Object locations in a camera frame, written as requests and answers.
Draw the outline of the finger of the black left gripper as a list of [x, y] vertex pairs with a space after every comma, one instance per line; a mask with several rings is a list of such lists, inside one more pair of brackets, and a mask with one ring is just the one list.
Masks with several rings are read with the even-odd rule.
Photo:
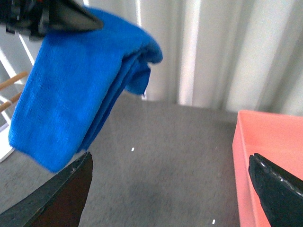
[[49, 1], [49, 28], [58, 31], [94, 31], [103, 21], [73, 0]]

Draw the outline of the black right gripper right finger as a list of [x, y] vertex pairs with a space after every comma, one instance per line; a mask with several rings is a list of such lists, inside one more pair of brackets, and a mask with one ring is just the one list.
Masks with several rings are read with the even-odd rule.
[[303, 181], [255, 153], [249, 157], [249, 175], [261, 207], [272, 227], [303, 225]]

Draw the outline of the black other-arm gripper body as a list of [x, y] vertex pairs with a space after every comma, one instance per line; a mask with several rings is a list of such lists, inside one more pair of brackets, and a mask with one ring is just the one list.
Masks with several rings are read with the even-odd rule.
[[2, 0], [0, 25], [13, 35], [26, 35], [30, 40], [43, 39], [51, 31], [58, 3], [58, 0]]

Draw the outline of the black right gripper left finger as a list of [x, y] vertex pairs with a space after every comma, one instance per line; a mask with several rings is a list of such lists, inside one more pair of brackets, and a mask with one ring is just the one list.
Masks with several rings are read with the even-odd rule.
[[2, 227], [77, 227], [93, 173], [90, 152], [84, 153], [26, 198], [1, 213]]

